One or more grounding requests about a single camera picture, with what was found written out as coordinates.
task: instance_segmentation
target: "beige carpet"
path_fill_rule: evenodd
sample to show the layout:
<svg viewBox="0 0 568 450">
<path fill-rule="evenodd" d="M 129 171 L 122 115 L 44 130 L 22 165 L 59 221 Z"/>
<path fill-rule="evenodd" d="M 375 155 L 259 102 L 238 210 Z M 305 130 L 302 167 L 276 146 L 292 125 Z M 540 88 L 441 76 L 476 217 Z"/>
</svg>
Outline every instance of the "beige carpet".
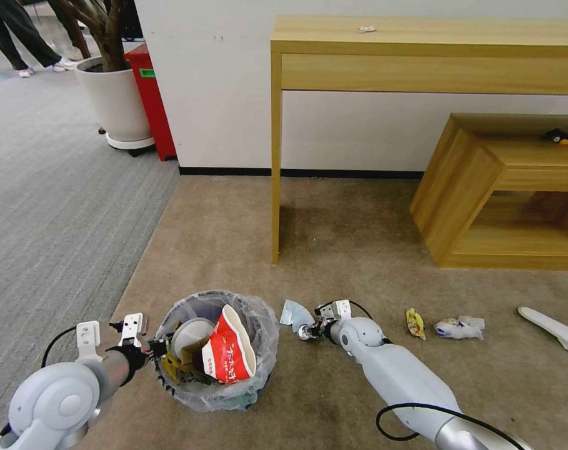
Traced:
<svg viewBox="0 0 568 450">
<path fill-rule="evenodd" d="M 349 298 L 420 357 L 464 412 L 521 436 L 536 450 L 568 450 L 568 352 L 515 312 L 530 305 L 568 324 L 568 272 L 438 269 L 408 213 L 416 183 L 284 179 L 282 254 L 269 264 L 269 178 L 183 177 L 116 317 L 142 311 L 157 328 L 190 293 L 224 288 L 313 307 Z M 404 311 L 424 317 L 410 337 Z M 484 317 L 485 340 L 446 341 L 432 325 Z M 389 442 L 374 425 L 384 403 L 361 368 L 327 341 L 284 328 L 272 378 L 248 412 L 197 414 L 145 368 L 78 449 L 432 449 Z M 390 419 L 392 431 L 402 426 Z"/>
</svg>

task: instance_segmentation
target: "red paper cup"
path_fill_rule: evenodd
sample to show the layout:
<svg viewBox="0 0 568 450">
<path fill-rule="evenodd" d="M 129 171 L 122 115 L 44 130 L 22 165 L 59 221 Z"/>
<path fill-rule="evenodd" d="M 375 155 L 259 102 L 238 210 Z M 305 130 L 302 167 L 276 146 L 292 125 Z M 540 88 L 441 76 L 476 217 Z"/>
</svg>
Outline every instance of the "red paper cup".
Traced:
<svg viewBox="0 0 568 450">
<path fill-rule="evenodd" d="M 257 360 L 237 312 L 225 305 L 209 342 L 202 348 L 204 372 L 222 383 L 253 377 Z"/>
</svg>

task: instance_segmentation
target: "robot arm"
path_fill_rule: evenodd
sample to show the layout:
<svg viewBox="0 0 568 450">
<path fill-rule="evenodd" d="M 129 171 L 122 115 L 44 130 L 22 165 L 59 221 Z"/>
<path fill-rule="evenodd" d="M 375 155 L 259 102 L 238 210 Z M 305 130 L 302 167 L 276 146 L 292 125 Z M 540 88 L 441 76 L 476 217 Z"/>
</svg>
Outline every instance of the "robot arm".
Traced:
<svg viewBox="0 0 568 450">
<path fill-rule="evenodd" d="M 79 358 L 44 367 L 17 389 L 9 424 L 0 433 L 0 450 L 56 450 L 75 446 L 86 435 L 100 407 L 127 384 L 149 358 L 167 353 L 164 341 L 145 342 L 145 317 L 128 314 L 119 344 L 97 353 L 99 323 L 77 325 Z"/>
<path fill-rule="evenodd" d="M 362 366 L 371 386 L 397 417 L 439 450 L 532 450 L 518 439 L 511 443 L 481 422 L 449 414 L 462 415 L 451 389 L 406 348 L 393 344 L 373 320 L 351 317 L 348 300 L 317 311 L 317 324 L 300 327 L 299 337 L 325 336 L 342 347 Z M 98 322 L 78 324 L 79 358 L 44 367 L 20 385 L 9 407 L 9 424 L 0 433 L 0 450 L 75 446 L 98 417 L 101 405 L 150 358 L 167 353 L 168 342 L 143 339 L 142 314 L 127 315 L 122 325 L 119 344 L 98 354 Z"/>
<path fill-rule="evenodd" d="M 348 300 L 318 311 L 317 324 L 301 327 L 299 337 L 306 340 L 323 335 L 342 347 L 362 366 L 365 377 L 388 405 L 419 403 L 461 414 L 446 383 L 413 353 L 393 344 L 373 320 L 351 317 Z M 403 407 L 394 412 L 407 428 L 434 442 L 440 450 L 519 449 L 489 429 L 446 412 L 424 407 Z M 514 440 L 521 450 L 532 450 Z"/>
</svg>

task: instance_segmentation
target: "white plant pot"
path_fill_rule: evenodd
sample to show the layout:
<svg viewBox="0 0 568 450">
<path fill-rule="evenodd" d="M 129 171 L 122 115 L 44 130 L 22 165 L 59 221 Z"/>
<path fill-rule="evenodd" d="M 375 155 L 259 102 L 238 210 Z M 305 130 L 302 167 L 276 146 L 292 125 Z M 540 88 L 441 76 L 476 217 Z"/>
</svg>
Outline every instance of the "white plant pot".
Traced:
<svg viewBox="0 0 568 450">
<path fill-rule="evenodd" d="M 99 57 L 83 60 L 76 67 L 76 76 L 107 132 L 109 145 L 131 150 L 154 144 L 132 69 L 86 72 L 87 68 L 101 63 Z"/>
</svg>

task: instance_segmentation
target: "potted plant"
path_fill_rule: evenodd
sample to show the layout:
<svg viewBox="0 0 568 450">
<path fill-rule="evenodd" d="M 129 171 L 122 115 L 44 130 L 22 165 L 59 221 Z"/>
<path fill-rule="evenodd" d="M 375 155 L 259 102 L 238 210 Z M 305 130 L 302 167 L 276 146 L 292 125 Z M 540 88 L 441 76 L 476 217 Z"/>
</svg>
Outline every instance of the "potted plant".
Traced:
<svg viewBox="0 0 568 450">
<path fill-rule="evenodd" d="M 76 76 L 87 91 L 112 147 L 139 149 L 154 144 L 151 128 L 126 61 L 121 23 L 126 0 L 49 0 L 90 30 L 101 53 L 80 62 Z"/>
</svg>

